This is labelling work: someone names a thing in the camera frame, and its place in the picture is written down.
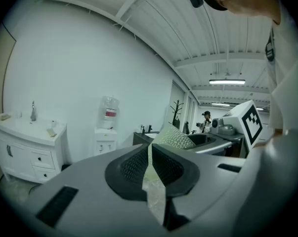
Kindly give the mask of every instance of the cabinet door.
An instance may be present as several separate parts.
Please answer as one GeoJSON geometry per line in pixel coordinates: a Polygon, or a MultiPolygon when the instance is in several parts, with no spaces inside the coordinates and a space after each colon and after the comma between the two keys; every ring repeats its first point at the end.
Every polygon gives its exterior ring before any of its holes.
{"type": "Polygon", "coordinates": [[[14,174],[14,158],[9,153],[9,143],[0,138],[0,166],[3,172],[14,174]]]}
{"type": "Polygon", "coordinates": [[[10,152],[14,158],[16,174],[20,178],[36,181],[36,174],[30,161],[29,152],[25,146],[17,143],[10,143],[10,152]]]}

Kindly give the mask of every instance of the white sink countertop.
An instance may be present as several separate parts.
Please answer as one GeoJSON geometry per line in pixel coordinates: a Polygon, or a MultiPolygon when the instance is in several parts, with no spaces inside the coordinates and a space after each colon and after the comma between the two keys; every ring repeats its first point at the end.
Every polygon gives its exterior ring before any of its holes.
{"type": "Polygon", "coordinates": [[[14,135],[18,138],[54,146],[55,141],[59,138],[66,129],[66,124],[58,123],[53,127],[53,131],[57,134],[50,137],[47,129],[51,128],[51,120],[37,119],[31,121],[30,117],[14,118],[10,117],[6,120],[0,120],[0,130],[14,135]]]}

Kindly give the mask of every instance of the sink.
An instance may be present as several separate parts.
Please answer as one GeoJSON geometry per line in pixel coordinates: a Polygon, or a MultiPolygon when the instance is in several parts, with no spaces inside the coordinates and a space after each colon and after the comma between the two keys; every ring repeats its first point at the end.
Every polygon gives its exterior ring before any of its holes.
{"type": "Polygon", "coordinates": [[[146,133],[145,135],[152,139],[155,139],[155,137],[157,137],[158,133],[146,133]]]}

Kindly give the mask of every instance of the drawer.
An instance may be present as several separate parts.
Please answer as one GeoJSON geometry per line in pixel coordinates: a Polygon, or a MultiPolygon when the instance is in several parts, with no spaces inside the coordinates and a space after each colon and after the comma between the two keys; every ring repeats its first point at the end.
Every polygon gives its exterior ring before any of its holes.
{"type": "Polygon", "coordinates": [[[33,166],[33,168],[35,170],[36,177],[39,180],[39,182],[44,183],[50,180],[52,177],[56,176],[55,169],[40,168],[36,166],[33,166]]]}
{"type": "Polygon", "coordinates": [[[54,169],[54,164],[50,151],[35,148],[28,149],[30,151],[30,160],[33,166],[54,169]]]}

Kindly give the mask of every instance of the person wearing black cap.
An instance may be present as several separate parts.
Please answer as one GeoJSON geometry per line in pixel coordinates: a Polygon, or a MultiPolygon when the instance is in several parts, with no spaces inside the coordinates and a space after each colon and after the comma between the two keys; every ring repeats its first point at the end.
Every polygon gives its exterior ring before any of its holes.
{"type": "Polygon", "coordinates": [[[202,114],[205,117],[205,122],[202,124],[202,133],[208,133],[210,131],[211,123],[212,123],[212,118],[210,116],[209,111],[205,111],[202,114]]]}
{"type": "MultiPolygon", "coordinates": [[[[293,123],[292,108],[298,106],[298,29],[295,21],[280,0],[190,0],[195,8],[204,1],[213,9],[229,10],[246,16],[265,16],[272,20],[272,30],[267,46],[266,70],[269,75],[270,120],[269,126],[275,135],[283,130],[297,129],[293,123]]],[[[298,119],[298,108],[294,108],[298,119]]]]}

